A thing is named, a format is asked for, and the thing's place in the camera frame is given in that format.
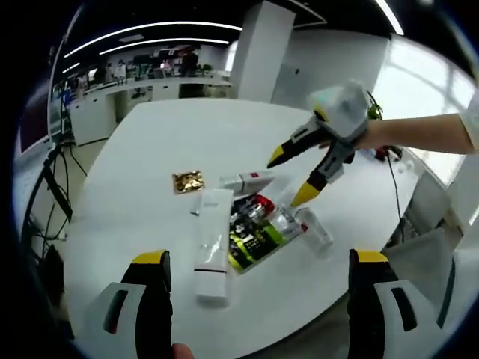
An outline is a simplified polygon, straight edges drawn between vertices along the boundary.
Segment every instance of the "window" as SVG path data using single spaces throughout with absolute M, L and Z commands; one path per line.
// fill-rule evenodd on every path
M 474 91 L 474 82 L 450 61 L 417 43 L 393 37 L 373 93 L 384 118 L 391 119 L 463 111 Z M 410 150 L 445 187 L 464 160 L 463 155 Z

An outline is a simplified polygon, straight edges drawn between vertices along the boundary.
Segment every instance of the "human arm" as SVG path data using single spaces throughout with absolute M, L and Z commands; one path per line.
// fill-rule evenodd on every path
M 396 145 L 446 153 L 473 153 L 474 147 L 458 114 L 402 120 L 370 120 L 360 149 Z

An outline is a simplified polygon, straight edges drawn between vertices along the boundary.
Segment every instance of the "desk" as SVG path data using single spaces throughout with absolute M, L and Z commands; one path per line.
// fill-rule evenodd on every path
M 67 306 L 74 330 L 85 308 L 133 257 L 171 252 L 172 340 L 196 358 L 237 358 L 297 331 L 347 291 L 351 247 L 380 250 L 399 220 L 387 163 L 358 153 L 345 174 L 309 206 L 334 243 L 327 258 L 298 237 L 244 275 L 231 273 L 232 296 L 221 310 L 200 307 L 193 266 L 197 194 L 175 195 L 171 174 L 201 170 L 208 188 L 224 174 L 265 168 L 271 152 L 311 116 L 307 111 L 231 99 L 184 99 L 137 105 L 97 157 L 69 227 L 65 260 Z M 325 150 L 279 166 L 299 187 Z M 417 176 L 394 163 L 400 208 Z
M 119 86 L 100 85 L 85 92 L 85 97 L 71 102 L 70 118 L 77 146 L 108 138 L 116 128 L 115 94 L 117 101 L 126 101 L 126 92 L 135 88 L 153 87 L 153 101 L 177 99 L 180 86 L 184 84 L 203 84 L 214 86 L 231 86 L 221 79 L 202 77 L 180 77 L 144 81 L 130 80 Z

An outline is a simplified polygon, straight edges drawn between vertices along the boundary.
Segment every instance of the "white pillar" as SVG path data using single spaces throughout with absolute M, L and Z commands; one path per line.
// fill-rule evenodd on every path
M 271 102 L 294 17 L 267 1 L 248 11 L 230 77 L 238 99 Z

